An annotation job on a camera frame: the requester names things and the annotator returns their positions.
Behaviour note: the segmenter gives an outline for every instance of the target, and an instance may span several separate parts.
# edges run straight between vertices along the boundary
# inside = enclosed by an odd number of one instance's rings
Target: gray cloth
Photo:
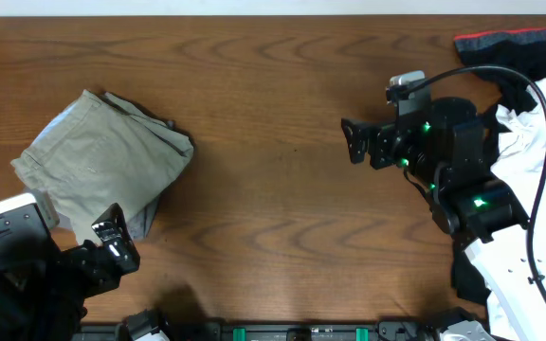
[[[11,165],[27,187],[47,190],[78,243],[100,243],[91,224],[115,202],[126,221],[140,222],[134,236],[146,234],[156,198],[192,154],[186,136],[132,103],[83,91]]]

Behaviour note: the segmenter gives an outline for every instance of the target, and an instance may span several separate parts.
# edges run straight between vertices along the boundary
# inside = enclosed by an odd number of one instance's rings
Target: wooden tabletop
[[[173,120],[195,156],[137,247],[140,270],[86,320],[159,306],[173,318],[374,320],[463,306],[450,238],[395,168],[354,166],[342,117],[389,119],[389,78],[460,65],[452,38],[546,16],[0,18],[0,200],[9,161],[84,88]],[[464,75],[434,97],[485,109]],[[54,232],[62,248],[74,236]]]

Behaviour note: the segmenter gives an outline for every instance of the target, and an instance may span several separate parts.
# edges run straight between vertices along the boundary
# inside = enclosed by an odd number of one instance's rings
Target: white background
[[[546,14],[546,0],[0,0],[17,15]]]

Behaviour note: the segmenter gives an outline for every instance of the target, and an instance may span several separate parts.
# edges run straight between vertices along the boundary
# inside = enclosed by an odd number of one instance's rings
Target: green led indicator
[[[473,201],[473,204],[475,204],[476,207],[481,207],[481,206],[484,206],[484,205],[486,205],[488,203],[486,203],[484,200],[478,198],[478,199],[475,199]]]

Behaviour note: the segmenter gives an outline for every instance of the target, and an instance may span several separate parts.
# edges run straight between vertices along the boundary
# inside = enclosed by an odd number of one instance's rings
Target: black cable
[[[411,183],[413,186],[416,187],[416,189],[418,189],[418,192],[421,193],[423,199],[427,199],[427,193],[425,192],[425,189],[422,188],[418,183],[410,180],[410,178],[408,177],[408,169],[406,168],[404,168],[404,177],[406,178],[406,180],[408,180],[409,183]]]
[[[546,130],[545,96],[543,95],[542,91],[540,90],[540,88],[535,82],[530,80],[527,76],[523,75],[519,71],[509,67],[494,65],[494,64],[483,64],[483,65],[474,65],[474,66],[457,68],[457,69],[439,74],[433,78],[423,81],[422,83],[418,85],[408,88],[405,91],[403,91],[402,94],[409,94],[414,91],[418,91],[426,86],[433,84],[436,81],[442,80],[449,76],[459,75],[459,74],[468,73],[468,72],[476,72],[476,71],[502,72],[506,75],[510,75],[516,79],[527,82],[528,85],[532,87],[535,94],[537,94],[538,100],[540,101],[542,112],[543,112],[543,115],[545,116],[545,130]],[[542,299],[545,301],[545,304],[546,304],[546,290],[545,290],[545,286],[542,284],[542,280],[544,279],[544,276],[542,276],[538,272],[537,264],[535,262],[535,251],[534,251],[535,224],[537,221],[538,207],[540,206],[540,201],[542,200],[542,192],[545,189],[545,182],[546,182],[546,146],[545,146],[545,157],[544,157],[544,161],[542,165],[542,172],[540,175],[540,179],[538,180],[537,194],[535,196],[534,205],[532,206],[532,212],[530,213],[530,221],[528,222],[528,228],[526,231],[526,253],[528,255],[528,265],[530,265],[530,271],[532,272],[532,277],[528,279],[530,280],[530,283],[537,284],[537,288],[540,291],[540,295],[542,296]]]

